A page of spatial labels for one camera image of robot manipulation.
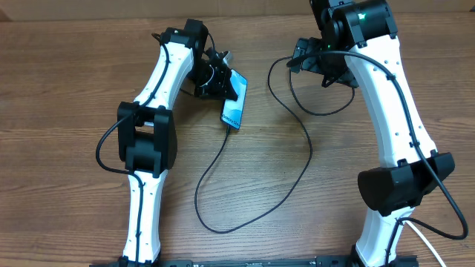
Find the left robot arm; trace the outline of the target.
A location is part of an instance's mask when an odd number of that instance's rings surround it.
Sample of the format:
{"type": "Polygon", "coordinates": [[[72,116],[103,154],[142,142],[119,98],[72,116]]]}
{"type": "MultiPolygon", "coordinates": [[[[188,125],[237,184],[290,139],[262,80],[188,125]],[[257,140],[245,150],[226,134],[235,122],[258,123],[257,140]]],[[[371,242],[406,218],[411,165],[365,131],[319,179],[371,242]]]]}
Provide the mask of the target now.
{"type": "Polygon", "coordinates": [[[133,102],[117,109],[119,158],[131,189],[128,238],[118,266],[158,266],[160,204],[163,185],[177,156],[173,106],[186,79],[201,99],[239,100],[236,73],[227,53],[206,47],[209,30],[200,20],[167,28],[155,39],[160,55],[155,68],[133,102]]]}

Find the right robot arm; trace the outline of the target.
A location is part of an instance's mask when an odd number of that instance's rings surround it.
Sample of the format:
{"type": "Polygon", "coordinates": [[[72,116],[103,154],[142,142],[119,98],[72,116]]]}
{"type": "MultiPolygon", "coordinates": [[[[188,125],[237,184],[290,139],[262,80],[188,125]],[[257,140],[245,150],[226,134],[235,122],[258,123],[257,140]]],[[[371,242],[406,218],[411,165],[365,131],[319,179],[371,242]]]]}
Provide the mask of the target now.
{"type": "Polygon", "coordinates": [[[396,246],[425,195],[454,170],[425,130],[402,67],[398,28],[385,1],[312,1],[320,38],[299,39],[289,69],[321,74],[322,85],[360,89],[373,122],[379,166],[358,175],[367,205],[361,236],[347,256],[318,266],[416,266],[396,246]]]}

